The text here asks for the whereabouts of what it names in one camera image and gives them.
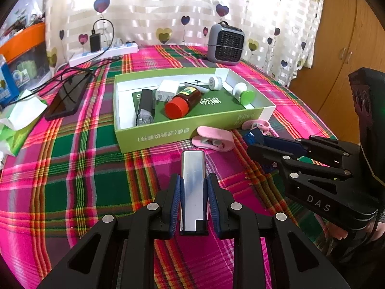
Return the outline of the person's hand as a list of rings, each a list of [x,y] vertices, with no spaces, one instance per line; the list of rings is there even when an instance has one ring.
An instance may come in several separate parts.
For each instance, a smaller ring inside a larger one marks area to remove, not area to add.
[[[326,226],[327,233],[330,237],[336,239],[337,241],[345,241],[348,237],[348,232],[338,227],[337,225],[323,219],[320,216],[316,216],[317,219],[324,223]],[[372,235],[369,238],[373,228],[375,227],[375,220],[370,221],[363,230],[360,230],[356,237],[353,240],[354,245],[361,245],[364,241],[367,241],[367,244],[373,247],[379,247],[380,249],[384,248],[384,223],[378,222],[377,227]]]

